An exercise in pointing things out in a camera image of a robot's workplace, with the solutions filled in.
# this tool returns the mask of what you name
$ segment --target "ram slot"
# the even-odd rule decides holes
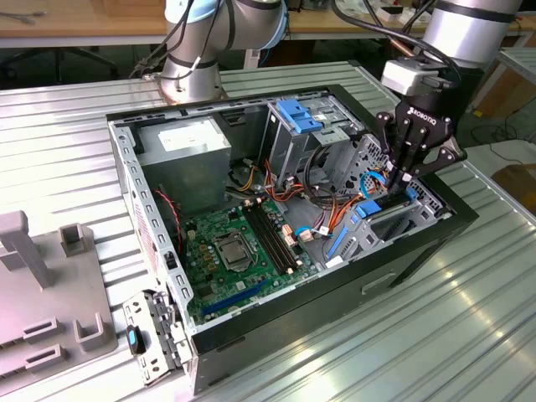
[[[279,275],[285,275],[289,268],[295,269],[297,263],[287,249],[281,237],[268,220],[262,207],[253,207],[242,211],[257,239],[276,266]]]

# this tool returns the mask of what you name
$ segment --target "gray plastic stand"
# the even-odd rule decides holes
[[[30,238],[0,215],[0,395],[117,347],[93,233],[72,224]]]

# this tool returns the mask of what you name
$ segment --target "workbench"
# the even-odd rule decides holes
[[[229,96],[340,84],[373,113],[397,101],[347,63],[230,71],[222,82]],[[150,281],[121,197],[105,114],[163,105],[155,83],[144,80],[0,92],[0,212],[23,209],[31,235],[73,222],[93,229],[119,340],[115,352],[4,400],[191,397],[180,372],[143,388],[121,310]],[[196,400],[532,402],[536,221],[470,161],[440,176],[479,213],[471,228],[411,280]]]
[[[497,59],[524,79],[536,84],[536,48],[501,49]]]

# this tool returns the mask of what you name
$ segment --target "yellow wire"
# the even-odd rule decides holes
[[[253,177],[255,176],[255,170],[256,169],[257,168],[255,166],[251,167],[250,178],[248,179],[248,183],[246,183],[242,187],[238,188],[238,191],[245,191],[245,190],[247,190],[248,188],[251,187],[251,184],[253,184]]]

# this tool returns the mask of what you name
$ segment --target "blue pcie slot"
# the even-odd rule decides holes
[[[215,304],[211,304],[210,306],[203,307],[203,314],[210,314],[212,312],[217,312],[221,310],[222,308],[226,308],[229,306],[234,305],[237,302],[242,302],[243,300],[255,296],[257,293],[260,292],[261,287],[266,283],[266,281],[262,281],[257,283],[256,285],[250,287],[249,289],[245,289],[244,291],[241,291],[239,293],[236,293],[235,295],[231,297],[227,297],[226,299],[222,301],[218,301]]]
[[[335,239],[332,248],[329,249],[329,251],[327,252],[327,258],[332,258],[332,255],[335,254],[335,250],[337,249],[337,247],[341,245],[341,242],[343,241],[344,236],[346,236],[346,233],[348,233],[348,228],[344,226],[343,230],[341,230],[341,233],[339,233],[337,238]]]

